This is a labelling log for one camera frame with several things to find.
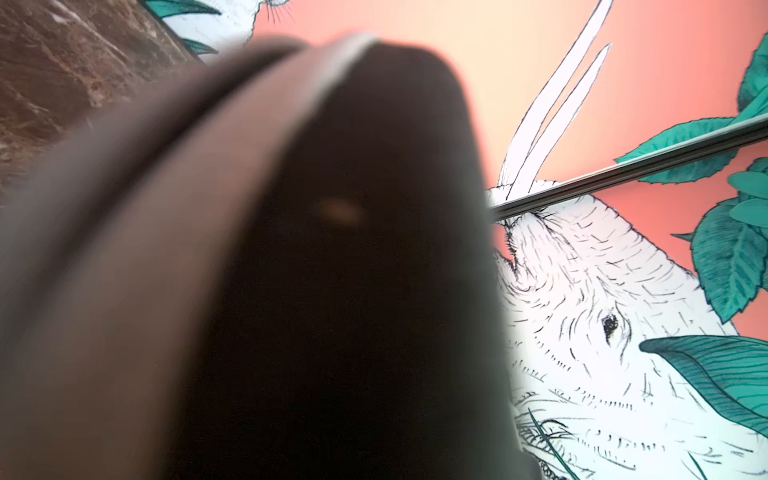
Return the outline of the black frame post right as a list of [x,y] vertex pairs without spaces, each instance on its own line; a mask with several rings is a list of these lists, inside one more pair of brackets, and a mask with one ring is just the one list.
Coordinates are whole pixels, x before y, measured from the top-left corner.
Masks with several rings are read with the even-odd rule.
[[588,175],[489,208],[495,222],[556,205],[580,196],[702,161],[714,155],[765,141],[767,115],[737,122],[721,130],[664,148]]

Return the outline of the black zippered umbrella case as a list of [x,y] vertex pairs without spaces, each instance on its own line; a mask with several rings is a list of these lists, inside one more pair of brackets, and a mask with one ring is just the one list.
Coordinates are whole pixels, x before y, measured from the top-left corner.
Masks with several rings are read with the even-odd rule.
[[102,113],[1,213],[5,479],[537,479],[434,52],[272,37]]

